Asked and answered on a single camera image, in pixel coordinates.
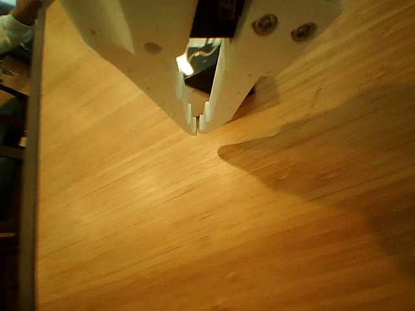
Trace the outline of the person's hand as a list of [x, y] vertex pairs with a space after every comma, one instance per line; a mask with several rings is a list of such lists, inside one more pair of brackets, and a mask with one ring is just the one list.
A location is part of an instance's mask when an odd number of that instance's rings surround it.
[[11, 11], [13, 17], [20, 23], [32, 26], [41, 8], [47, 8], [54, 0], [17, 0], [16, 7]]

